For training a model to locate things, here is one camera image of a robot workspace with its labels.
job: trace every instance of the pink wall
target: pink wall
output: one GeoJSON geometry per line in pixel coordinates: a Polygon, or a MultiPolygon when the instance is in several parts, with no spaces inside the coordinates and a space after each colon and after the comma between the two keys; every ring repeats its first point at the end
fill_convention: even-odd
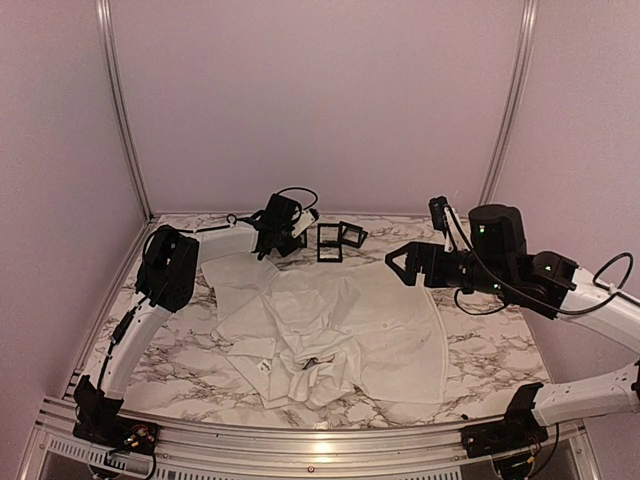
{"type": "MultiPolygon", "coordinates": [[[[640,6],[631,0],[541,2],[497,192],[497,201],[522,210],[532,251],[554,249],[592,271],[623,250],[640,258],[639,24],[640,6]]],[[[638,271],[628,290],[640,295],[638,271]]],[[[529,320],[557,381],[637,359],[578,327],[529,320]]],[[[587,427],[605,480],[640,478],[640,415],[587,427]]]]}
{"type": "Polygon", "coordinates": [[[142,220],[95,3],[0,5],[0,465],[15,477],[142,220]]]}
{"type": "Polygon", "coordinates": [[[158,211],[424,213],[480,195],[523,3],[114,2],[133,135],[158,211]]]}

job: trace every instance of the white marble table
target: white marble table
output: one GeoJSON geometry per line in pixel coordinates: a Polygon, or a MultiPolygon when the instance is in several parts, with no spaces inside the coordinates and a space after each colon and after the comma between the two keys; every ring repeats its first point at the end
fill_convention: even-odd
{"type": "MultiPolygon", "coordinates": [[[[220,215],[164,215],[160,224],[195,228],[219,224],[220,215]]],[[[384,255],[411,240],[441,241],[429,219],[389,216],[323,215],[322,222],[344,220],[369,231],[362,249],[345,248],[345,265],[382,261],[384,255]]],[[[271,260],[280,268],[315,262],[315,228],[310,248],[271,260]]],[[[136,263],[102,329],[86,371],[99,368],[109,336],[129,306],[136,263]]],[[[146,349],[136,367],[124,408],[172,418],[222,424],[282,428],[385,428],[500,415],[518,386],[549,380],[529,328],[517,307],[472,317],[453,304],[453,290],[436,289],[449,342],[449,372],[442,404],[375,401],[362,392],[343,397],[320,410],[289,405],[265,410],[258,393],[227,362],[231,344],[216,332],[216,297],[200,270],[189,305],[173,315],[146,349]]],[[[463,297],[468,309],[495,307],[492,297],[463,297]]]]}

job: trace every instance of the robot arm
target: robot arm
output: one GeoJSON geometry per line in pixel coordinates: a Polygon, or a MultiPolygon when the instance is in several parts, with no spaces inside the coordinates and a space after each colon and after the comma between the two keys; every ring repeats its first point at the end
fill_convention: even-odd
{"type": "Polygon", "coordinates": [[[78,422],[74,435],[114,448],[152,454],[158,426],[120,417],[131,374],[158,329],[189,303],[197,268],[237,253],[256,253],[258,260],[277,249],[287,256],[306,245],[306,229],[316,210],[279,193],[250,217],[196,231],[161,226],[145,242],[131,308],[111,335],[102,368],[81,377],[74,392],[78,422]]]}
{"type": "MultiPolygon", "coordinates": [[[[469,240],[444,197],[432,199],[429,206],[434,228],[445,234],[445,246],[410,242],[386,257],[406,285],[415,285],[423,273],[426,287],[494,294],[505,304],[582,325],[640,353],[640,301],[617,288],[603,288],[597,282],[603,270],[594,276],[557,253],[528,254],[516,208],[484,205],[471,210],[469,240]],[[405,255],[402,268],[395,259],[405,255]]],[[[640,411],[639,370],[640,362],[577,382],[524,385],[502,420],[464,428],[463,446],[471,458],[497,454],[527,447],[532,439],[547,440],[545,427],[560,422],[640,411]]]]}
{"type": "MultiPolygon", "coordinates": [[[[100,386],[106,398],[114,400],[124,398],[133,369],[140,361],[149,342],[169,317],[182,308],[183,304],[186,305],[189,302],[193,293],[197,267],[227,255],[254,252],[257,246],[258,232],[249,225],[239,223],[230,228],[198,234],[196,239],[199,247],[197,264],[192,268],[187,264],[181,265],[182,270],[189,270],[186,272],[188,275],[185,275],[186,281],[179,285],[176,284],[177,282],[173,282],[164,287],[165,291],[171,292],[171,295],[184,293],[181,298],[176,299],[177,301],[174,301],[171,296],[161,298],[159,303],[152,306],[149,298],[142,291],[133,296],[129,313],[111,337],[112,348],[109,357],[104,361],[105,368],[101,371],[102,378],[97,372],[91,377],[93,385],[100,386]]],[[[189,241],[192,245],[196,245],[191,240],[190,237],[182,239],[178,237],[176,240],[171,239],[170,241],[176,241],[178,246],[181,241],[189,241]]],[[[161,263],[165,263],[167,260],[171,262],[171,257],[166,257],[166,260],[163,257],[162,260],[161,263]]],[[[139,277],[145,280],[146,273],[139,274],[139,277]]]]}

